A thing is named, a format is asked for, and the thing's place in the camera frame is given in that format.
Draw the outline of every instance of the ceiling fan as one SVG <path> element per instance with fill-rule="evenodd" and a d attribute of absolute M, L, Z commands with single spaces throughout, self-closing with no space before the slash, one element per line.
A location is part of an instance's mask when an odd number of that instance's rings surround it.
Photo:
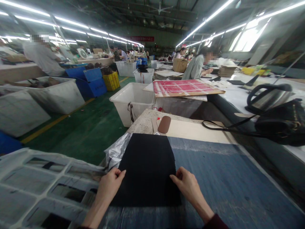
<path fill-rule="evenodd" d="M 159 15 L 160 15 L 161 12 L 170 13 L 170 11 L 166 11 L 166 10 L 170 9 L 170 8 L 173 8 L 173 6 L 170 6 L 170 7 L 165 7 L 165 8 L 161 9 L 161 2 L 159 2 L 159 8 L 155 8 L 155 7 L 152 7 L 152 6 L 148 6 L 148 7 L 154 9 L 154 10 L 149 10 L 149 12 L 158 11 Z"/>

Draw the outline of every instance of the yellow plastic crate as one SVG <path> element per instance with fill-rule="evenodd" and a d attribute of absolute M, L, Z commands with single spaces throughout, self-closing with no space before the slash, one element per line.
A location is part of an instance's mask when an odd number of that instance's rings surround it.
<path fill-rule="evenodd" d="M 118 73 L 114 72 L 110 75 L 103 75 L 103 79 L 106 84 L 107 91 L 114 91 L 118 87 L 120 87 Z"/>

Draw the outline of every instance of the leather piece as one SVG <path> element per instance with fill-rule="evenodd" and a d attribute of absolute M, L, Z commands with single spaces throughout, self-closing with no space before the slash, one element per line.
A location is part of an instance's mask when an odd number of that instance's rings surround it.
<path fill-rule="evenodd" d="M 176 167 L 166 136 L 133 134 L 119 169 L 126 174 L 111 206 L 181 205 L 180 191 L 169 177 Z"/>
<path fill-rule="evenodd" d="M 171 118 L 169 116 L 164 116 L 160 122 L 160 125 L 158 127 L 158 131 L 160 133 L 166 134 L 168 132 L 169 126 L 171 124 Z"/>

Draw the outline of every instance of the finger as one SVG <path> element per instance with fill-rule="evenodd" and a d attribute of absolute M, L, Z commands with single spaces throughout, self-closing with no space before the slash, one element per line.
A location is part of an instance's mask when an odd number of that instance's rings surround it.
<path fill-rule="evenodd" d="M 110 170 L 110 173 L 119 175 L 121 173 L 121 170 L 119 170 L 118 168 L 112 168 Z"/>
<path fill-rule="evenodd" d="M 126 170 L 122 171 L 116 180 L 122 182 L 123 178 L 125 177 L 125 174 L 126 174 Z"/>
<path fill-rule="evenodd" d="M 175 175 L 169 175 L 169 177 L 172 179 L 172 181 L 179 187 L 181 184 L 181 180 L 179 180 Z"/>
<path fill-rule="evenodd" d="M 188 170 L 186 170 L 184 167 L 180 167 L 179 169 L 178 169 L 178 171 L 180 172 L 180 173 L 182 173 L 182 175 L 185 175 L 187 172 L 188 172 Z"/>

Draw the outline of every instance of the white plastic bin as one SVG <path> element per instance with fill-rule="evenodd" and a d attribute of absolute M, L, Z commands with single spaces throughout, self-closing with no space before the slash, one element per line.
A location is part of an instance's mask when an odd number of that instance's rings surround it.
<path fill-rule="evenodd" d="M 151 62 L 152 62 L 152 68 L 153 68 L 153 69 L 157 69 L 157 63 L 158 63 L 158 61 L 157 61 L 157 60 L 152 60 Z"/>
<path fill-rule="evenodd" d="M 20 137 L 51 117 L 23 88 L 0 86 L 0 130 Z"/>
<path fill-rule="evenodd" d="M 49 76 L 37 78 L 40 81 L 48 81 Z M 6 87 L 25 88 L 38 104 L 50 112 L 69 114 L 85 104 L 82 95 L 76 86 L 75 79 L 52 77 L 60 84 L 46 88 L 31 88 L 5 85 Z M 28 83 L 27 80 L 17 83 Z"/>
<path fill-rule="evenodd" d="M 126 63 L 124 61 L 115 62 L 119 71 L 119 75 L 123 77 L 134 77 L 134 70 L 137 68 L 137 62 Z"/>
<path fill-rule="evenodd" d="M 144 83 L 144 84 L 150 84 L 153 81 L 153 68 L 147 69 L 148 73 L 140 73 L 136 69 L 134 73 L 134 77 L 137 83 Z"/>
<path fill-rule="evenodd" d="M 145 109 L 152 109 L 156 97 L 154 92 L 143 91 L 148 84 L 129 83 L 115 95 L 110 97 L 110 101 L 114 103 L 122 123 L 125 127 L 131 126 L 130 108 L 128 103 L 133 106 L 132 114 L 136 120 Z"/>

